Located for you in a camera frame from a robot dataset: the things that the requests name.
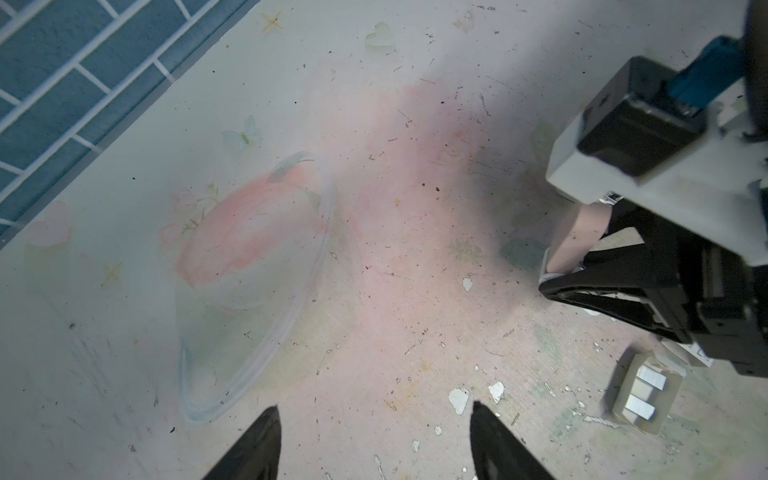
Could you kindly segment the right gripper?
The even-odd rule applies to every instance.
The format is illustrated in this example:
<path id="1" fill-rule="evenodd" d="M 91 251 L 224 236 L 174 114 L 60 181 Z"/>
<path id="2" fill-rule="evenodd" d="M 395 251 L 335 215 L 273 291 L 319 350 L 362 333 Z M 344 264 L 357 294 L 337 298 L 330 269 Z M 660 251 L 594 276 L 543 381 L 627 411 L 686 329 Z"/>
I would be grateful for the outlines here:
<path id="1" fill-rule="evenodd" d="M 697 343 L 741 375 L 767 375 L 767 268 L 628 200 L 613 208 L 607 234 L 636 231 L 640 244 L 589 252 L 571 273 L 547 270 L 539 292 L 678 343 Z M 588 293 L 625 293 L 649 301 Z"/>

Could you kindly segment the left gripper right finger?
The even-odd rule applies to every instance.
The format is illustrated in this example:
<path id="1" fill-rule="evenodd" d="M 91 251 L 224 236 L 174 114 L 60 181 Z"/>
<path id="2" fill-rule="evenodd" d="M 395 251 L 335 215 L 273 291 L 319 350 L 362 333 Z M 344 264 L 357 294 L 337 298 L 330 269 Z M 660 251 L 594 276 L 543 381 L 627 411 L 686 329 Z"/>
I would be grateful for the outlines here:
<path id="1" fill-rule="evenodd" d="M 470 446 L 479 480 L 554 480 L 526 446 L 480 401 L 473 402 Z"/>

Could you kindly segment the staple box sleeve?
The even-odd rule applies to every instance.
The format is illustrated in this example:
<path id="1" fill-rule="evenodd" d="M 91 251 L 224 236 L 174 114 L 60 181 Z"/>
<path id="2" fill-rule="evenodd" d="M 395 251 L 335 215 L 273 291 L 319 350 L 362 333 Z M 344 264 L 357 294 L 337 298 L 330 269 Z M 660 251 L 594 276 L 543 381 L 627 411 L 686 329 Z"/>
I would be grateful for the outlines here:
<path id="1" fill-rule="evenodd" d="M 710 368 L 714 363 L 714 360 L 707 356 L 696 342 L 684 344 L 662 338 L 660 343 L 681 362 L 691 367 Z"/>

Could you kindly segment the staple strip in tray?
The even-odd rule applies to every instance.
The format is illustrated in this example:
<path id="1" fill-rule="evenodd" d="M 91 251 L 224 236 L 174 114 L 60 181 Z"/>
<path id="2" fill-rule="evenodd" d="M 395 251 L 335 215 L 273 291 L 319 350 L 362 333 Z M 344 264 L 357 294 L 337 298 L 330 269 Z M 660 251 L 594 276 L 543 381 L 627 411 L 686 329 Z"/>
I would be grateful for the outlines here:
<path id="1" fill-rule="evenodd" d="M 625 403 L 624 409 L 635 417 L 650 421 L 655 413 L 655 407 L 645 400 L 630 394 Z"/>
<path id="2" fill-rule="evenodd" d="M 636 378 L 657 390 L 663 390 L 667 381 L 665 375 L 646 365 L 641 365 L 639 367 L 636 373 Z"/>

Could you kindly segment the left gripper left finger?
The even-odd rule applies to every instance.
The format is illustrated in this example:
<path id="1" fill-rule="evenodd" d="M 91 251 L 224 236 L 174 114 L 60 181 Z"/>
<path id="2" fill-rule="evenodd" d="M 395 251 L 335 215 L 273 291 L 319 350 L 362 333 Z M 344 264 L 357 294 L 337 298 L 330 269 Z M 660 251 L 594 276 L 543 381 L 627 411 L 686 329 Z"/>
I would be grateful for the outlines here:
<path id="1" fill-rule="evenodd" d="M 282 425 L 274 405 L 260 414 L 203 479 L 275 480 L 281 446 Z"/>

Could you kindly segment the staple box tray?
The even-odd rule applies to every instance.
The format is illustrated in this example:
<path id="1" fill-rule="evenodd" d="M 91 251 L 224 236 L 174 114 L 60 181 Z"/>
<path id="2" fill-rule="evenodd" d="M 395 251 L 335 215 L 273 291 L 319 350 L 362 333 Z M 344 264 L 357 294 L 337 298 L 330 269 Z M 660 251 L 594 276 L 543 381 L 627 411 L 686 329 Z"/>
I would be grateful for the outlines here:
<path id="1" fill-rule="evenodd" d="M 657 390 L 636 378 L 641 365 L 646 365 L 666 376 L 667 381 L 663 390 Z M 686 371 L 668 356 L 656 356 L 652 352 L 636 354 L 626 370 L 611 412 L 620 423 L 632 426 L 647 435 L 658 435 L 670 415 L 685 378 Z M 630 394 L 655 407 L 655 413 L 650 421 L 635 417 L 624 409 Z"/>

